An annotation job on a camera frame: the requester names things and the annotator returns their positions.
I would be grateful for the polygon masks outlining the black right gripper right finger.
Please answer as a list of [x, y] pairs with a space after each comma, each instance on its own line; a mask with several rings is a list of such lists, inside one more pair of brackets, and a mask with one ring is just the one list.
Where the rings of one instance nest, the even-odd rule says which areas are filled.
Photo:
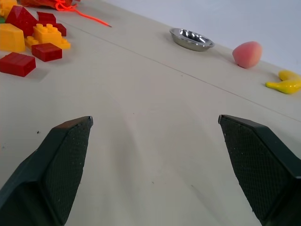
[[262, 226], [301, 226], [301, 159], [267, 126], [220, 115], [238, 183]]

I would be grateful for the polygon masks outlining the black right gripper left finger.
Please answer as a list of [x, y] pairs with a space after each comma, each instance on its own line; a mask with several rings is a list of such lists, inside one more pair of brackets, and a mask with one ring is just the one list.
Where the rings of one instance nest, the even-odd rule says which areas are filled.
[[65, 226], [81, 182], [93, 118], [66, 121], [0, 189], [0, 226]]

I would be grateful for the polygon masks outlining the yellow toy banana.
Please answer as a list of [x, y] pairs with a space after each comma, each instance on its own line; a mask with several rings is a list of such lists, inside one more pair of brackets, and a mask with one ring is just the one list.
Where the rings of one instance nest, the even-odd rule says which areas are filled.
[[294, 94], [301, 90], [301, 75], [289, 70], [278, 72], [280, 82], [266, 82], [265, 86], [285, 94]]

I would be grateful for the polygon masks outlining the flat red block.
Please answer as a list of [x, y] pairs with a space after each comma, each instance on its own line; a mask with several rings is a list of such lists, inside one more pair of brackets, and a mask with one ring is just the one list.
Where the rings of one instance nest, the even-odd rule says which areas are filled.
[[0, 72], [25, 77], [36, 68], [35, 57], [12, 52], [0, 59]]
[[58, 60], [63, 57], [61, 48], [52, 43], [43, 43], [31, 46], [32, 55], [43, 62]]

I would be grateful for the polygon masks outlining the pink toy peach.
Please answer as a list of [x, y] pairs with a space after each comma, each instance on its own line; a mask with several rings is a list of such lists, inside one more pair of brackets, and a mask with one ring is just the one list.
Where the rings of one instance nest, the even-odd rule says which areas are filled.
[[262, 46], [256, 41], [245, 42], [233, 50], [232, 56], [238, 66], [248, 69], [259, 63], [262, 56]]

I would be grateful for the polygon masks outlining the yellow studded building block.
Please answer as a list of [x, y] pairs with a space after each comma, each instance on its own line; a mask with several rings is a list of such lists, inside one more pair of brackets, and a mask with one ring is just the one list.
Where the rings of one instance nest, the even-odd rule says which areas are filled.
[[25, 39], [25, 45], [31, 48], [32, 45], [51, 43], [61, 49], [70, 49], [71, 44], [67, 39], [62, 37], [61, 32], [52, 24], [36, 24], [33, 27], [33, 35], [27, 36]]

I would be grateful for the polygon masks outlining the yellow wedge block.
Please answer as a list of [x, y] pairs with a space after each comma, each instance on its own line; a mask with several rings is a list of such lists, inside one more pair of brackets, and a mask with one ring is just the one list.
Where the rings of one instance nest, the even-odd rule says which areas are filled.
[[12, 24], [0, 24], [0, 50], [8, 52], [24, 52], [24, 33]]

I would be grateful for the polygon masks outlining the silver metal bowl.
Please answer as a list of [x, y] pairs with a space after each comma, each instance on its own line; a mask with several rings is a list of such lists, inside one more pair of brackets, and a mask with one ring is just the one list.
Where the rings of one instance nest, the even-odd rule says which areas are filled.
[[204, 52], [214, 47], [214, 42], [209, 38], [181, 28], [171, 28], [169, 30], [173, 41], [189, 50]]

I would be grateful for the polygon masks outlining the dark red building block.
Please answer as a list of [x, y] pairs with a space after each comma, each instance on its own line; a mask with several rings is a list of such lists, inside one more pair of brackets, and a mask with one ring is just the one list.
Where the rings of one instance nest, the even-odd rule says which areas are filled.
[[57, 28], [63, 37], [66, 37], [67, 30], [62, 25], [56, 22], [56, 17], [51, 13], [37, 12], [38, 23], [46, 26], [47, 24], [51, 24], [53, 27]]

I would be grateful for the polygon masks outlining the red pyramid block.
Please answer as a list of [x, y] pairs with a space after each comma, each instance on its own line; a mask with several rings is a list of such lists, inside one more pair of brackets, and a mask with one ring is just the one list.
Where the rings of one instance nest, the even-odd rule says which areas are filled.
[[6, 23], [21, 29], [25, 37], [33, 35], [37, 19], [24, 7], [13, 6], [6, 18]]

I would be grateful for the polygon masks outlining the orange mesh bag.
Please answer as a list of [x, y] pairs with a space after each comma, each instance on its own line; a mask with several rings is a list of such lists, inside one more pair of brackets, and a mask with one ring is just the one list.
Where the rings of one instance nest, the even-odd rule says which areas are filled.
[[65, 6], [70, 6], [73, 1], [81, 1], [81, 0], [19, 0], [20, 4], [25, 7], [50, 7], [55, 8], [55, 5], [59, 2]]

